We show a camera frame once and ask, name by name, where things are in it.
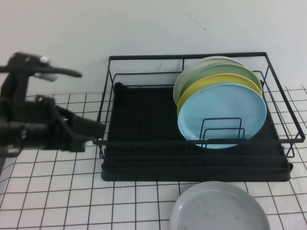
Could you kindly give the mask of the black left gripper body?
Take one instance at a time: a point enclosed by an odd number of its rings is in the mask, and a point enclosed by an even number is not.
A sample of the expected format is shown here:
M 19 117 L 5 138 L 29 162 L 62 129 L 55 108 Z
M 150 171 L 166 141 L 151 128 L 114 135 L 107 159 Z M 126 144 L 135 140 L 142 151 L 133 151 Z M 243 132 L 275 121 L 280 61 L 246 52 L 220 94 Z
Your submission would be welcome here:
M 59 107 L 51 97 L 36 95 L 35 101 L 47 112 L 47 133 L 43 150 L 61 150 L 69 152 L 84 152 L 86 136 L 76 134 L 72 130 L 73 112 Z

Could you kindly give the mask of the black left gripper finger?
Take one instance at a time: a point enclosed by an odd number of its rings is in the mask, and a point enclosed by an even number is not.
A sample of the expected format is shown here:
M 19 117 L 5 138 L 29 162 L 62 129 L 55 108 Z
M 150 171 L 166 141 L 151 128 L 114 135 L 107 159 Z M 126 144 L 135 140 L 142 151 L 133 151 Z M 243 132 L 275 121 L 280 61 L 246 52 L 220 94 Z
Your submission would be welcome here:
M 106 125 L 75 115 L 72 119 L 72 131 L 76 135 L 82 135 L 91 139 L 103 138 Z

